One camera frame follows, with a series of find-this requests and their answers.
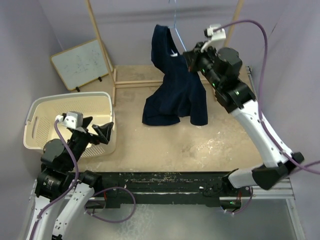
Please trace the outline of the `navy blue t shirt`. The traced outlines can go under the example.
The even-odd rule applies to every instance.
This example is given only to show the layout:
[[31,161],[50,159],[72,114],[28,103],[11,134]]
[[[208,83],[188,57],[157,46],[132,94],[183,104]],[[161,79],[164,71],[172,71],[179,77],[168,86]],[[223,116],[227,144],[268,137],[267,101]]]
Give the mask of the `navy blue t shirt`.
[[195,126],[208,124],[206,90],[198,73],[189,72],[167,26],[156,25],[151,39],[151,61],[163,73],[160,87],[145,100],[142,123],[171,126],[189,117]]

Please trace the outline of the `light blue wire hanger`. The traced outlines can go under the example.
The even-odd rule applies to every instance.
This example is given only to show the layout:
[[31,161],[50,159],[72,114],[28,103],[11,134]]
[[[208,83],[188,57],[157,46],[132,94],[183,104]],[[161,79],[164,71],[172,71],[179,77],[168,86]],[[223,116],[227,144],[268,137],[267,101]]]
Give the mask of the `light blue wire hanger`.
[[173,23],[172,25],[170,25],[168,28],[169,29],[173,29],[178,37],[178,40],[183,48],[184,51],[186,51],[186,46],[185,46],[185,43],[183,41],[183,39],[181,38],[181,35],[179,33],[179,30],[177,28],[177,10],[178,10],[178,3],[177,3],[177,0],[174,0],[174,13],[173,13]]

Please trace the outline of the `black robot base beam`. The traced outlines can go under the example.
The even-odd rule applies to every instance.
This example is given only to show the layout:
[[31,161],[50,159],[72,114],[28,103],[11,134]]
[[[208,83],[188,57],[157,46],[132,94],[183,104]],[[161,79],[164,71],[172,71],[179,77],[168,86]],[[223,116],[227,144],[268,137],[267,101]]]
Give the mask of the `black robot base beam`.
[[97,196],[91,200],[106,209],[121,205],[205,205],[219,207],[229,202],[238,207],[241,197],[249,197],[250,187],[232,188],[225,171],[198,172],[92,172],[80,180],[94,183]]

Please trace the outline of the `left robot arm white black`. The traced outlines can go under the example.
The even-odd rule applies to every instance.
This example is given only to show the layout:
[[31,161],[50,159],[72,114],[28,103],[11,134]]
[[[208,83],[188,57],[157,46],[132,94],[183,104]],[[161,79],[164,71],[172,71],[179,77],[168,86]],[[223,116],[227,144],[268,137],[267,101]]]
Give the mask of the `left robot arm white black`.
[[58,137],[43,148],[26,239],[67,239],[86,202],[103,191],[101,175],[88,170],[80,173],[78,160],[88,144],[110,143],[114,122],[93,124],[94,133],[90,133],[88,126],[92,120],[91,116],[75,112],[56,116],[53,126]]

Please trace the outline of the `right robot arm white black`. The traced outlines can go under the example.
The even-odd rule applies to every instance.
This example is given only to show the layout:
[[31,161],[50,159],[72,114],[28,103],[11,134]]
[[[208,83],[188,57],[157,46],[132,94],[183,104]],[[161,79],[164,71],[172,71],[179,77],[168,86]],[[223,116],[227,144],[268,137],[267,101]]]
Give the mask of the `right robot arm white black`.
[[242,187],[259,186],[270,190],[288,177],[296,164],[304,161],[299,151],[292,151],[275,133],[272,126],[259,114],[259,103],[250,87],[240,80],[243,65],[239,53],[233,48],[216,50],[209,47],[201,51],[203,42],[182,55],[191,73],[200,72],[215,90],[217,102],[231,114],[246,131],[261,158],[262,165],[235,169],[224,176],[222,190],[235,195]]

